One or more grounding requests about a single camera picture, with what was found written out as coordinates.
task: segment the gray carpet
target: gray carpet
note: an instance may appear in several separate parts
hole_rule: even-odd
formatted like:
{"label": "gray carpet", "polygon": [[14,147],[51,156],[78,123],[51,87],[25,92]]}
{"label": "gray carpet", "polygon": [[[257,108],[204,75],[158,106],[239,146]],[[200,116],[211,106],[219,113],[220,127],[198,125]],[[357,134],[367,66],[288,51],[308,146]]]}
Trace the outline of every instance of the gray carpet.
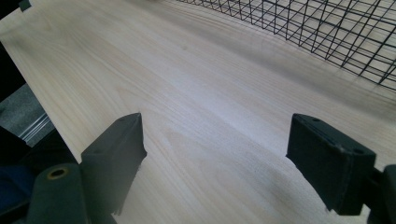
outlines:
{"label": "gray carpet", "polygon": [[0,126],[30,147],[55,128],[27,84],[0,103]]}

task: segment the dark blue fabric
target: dark blue fabric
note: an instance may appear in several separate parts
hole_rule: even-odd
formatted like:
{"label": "dark blue fabric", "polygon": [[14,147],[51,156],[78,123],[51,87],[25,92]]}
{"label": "dark blue fabric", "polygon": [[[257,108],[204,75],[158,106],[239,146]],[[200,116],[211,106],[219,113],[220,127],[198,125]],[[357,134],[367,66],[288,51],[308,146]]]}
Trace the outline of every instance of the dark blue fabric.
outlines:
{"label": "dark blue fabric", "polygon": [[35,176],[25,166],[0,167],[0,212],[32,196]]}

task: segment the light wood tabletop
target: light wood tabletop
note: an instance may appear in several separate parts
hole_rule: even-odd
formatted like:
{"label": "light wood tabletop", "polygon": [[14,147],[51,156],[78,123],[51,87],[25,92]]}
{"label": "light wood tabletop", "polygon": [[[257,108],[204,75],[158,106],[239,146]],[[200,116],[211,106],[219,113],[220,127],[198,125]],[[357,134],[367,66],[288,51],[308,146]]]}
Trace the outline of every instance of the light wood tabletop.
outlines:
{"label": "light wood tabletop", "polygon": [[140,112],[148,156],[122,223],[364,223],[328,212],[285,155],[291,115],[396,161],[396,94],[257,27],[174,0],[32,0],[0,41],[80,161]]}

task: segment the metal grid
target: metal grid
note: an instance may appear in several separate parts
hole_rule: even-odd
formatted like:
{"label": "metal grid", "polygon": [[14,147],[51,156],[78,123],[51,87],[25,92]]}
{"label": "metal grid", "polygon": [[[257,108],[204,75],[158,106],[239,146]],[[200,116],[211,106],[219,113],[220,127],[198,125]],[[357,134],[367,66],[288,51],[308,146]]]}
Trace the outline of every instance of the metal grid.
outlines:
{"label": "metal grid", "polygon": [[394,0],[177,0],[281,35],[359,77],[396,91]]}

